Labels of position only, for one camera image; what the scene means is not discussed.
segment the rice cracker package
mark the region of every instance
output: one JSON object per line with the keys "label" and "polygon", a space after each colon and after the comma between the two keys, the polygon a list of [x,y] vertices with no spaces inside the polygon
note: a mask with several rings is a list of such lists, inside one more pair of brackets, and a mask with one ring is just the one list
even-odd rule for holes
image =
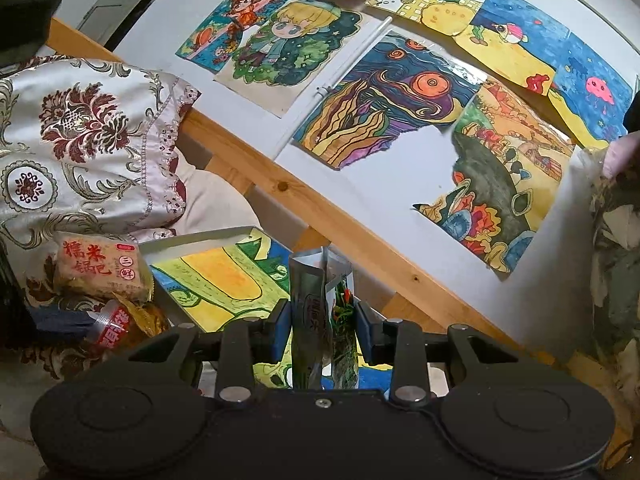
{"label": "rice cracker package", "polygon": [[136,245],[109,238],[57,233],[54,287],[91,297],[149,301],[153,278]]}

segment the floral pillowcase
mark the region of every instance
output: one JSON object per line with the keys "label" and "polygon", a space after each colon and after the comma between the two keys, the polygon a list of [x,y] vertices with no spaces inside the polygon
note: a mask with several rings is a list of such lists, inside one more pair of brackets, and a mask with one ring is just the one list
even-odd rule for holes
{"label": "floral pillowcase", "polygon": [[0,240],[31,303],[45,305],[55,231],[172,235],[186,202],[174,145],[199,92],[121,62],[53,56],[20,68],[0,78]]}

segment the screw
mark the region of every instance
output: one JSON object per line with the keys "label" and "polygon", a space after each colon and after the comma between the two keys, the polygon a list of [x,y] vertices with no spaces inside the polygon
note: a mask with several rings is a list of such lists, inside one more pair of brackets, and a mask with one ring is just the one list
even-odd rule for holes
{"label": "screw", "polygon": [[244,386],[227,386],[220,392],[220,399],[226,402],[245,402],[251,397],[251,391]]}
{"label": "screw", "polygon": [[427,396],[420,386],[400,386],[396,390],[396,397],[404,402],[419,402]]}
{"label": "screw", "polygon": [[318,399],[316,400],[316,406],[318,408],[330,408],[331,401],[329,399]]}

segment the orange circle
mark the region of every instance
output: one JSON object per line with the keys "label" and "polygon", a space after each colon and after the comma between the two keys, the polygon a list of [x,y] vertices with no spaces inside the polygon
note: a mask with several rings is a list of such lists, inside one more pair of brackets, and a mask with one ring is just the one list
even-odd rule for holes
{"label": "orange circle", "polygon": [[389,59],[402,59],[404,56],[406,56],[406,52],[404,50],[396,48],[395,50],[389,52],[386,56]]}
{"label": "orange circle", "polygon": [[440,97],[451,89],[451,83],[436,72],[422,72],[411,81],[411,88],[425,97]]}
{"label": "orange circle", "polygon": [[421,45],[420,43],[414,40],[406,40],[404,44],[414,50],[427,50],[427,48],[424,45]]}
{"label": "orange circle", "polygon": [[198,35],[196,36],[196,41],[194,41],[193,43],[195,43],[197,46],[201,46],[208,43],[212,37],[213,37],[213,28],[207,27],[198,33]]}

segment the black circular pad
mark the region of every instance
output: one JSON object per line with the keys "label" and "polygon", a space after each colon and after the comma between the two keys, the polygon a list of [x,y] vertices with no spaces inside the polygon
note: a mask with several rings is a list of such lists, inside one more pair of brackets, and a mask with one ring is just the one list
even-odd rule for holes
{"label": "black circular pad", "polygon": [[45,462],[82,476],[112,478],[173,462],[206,423],[205,400],[185,385],[65,383],[31,413]]}
{"label": "black circular pad", "polygon": [[464,451],[494,470],[528,476],[593,464],[615,426],[606,399],[582,384],[461,385],[444,398],[440,416]]}

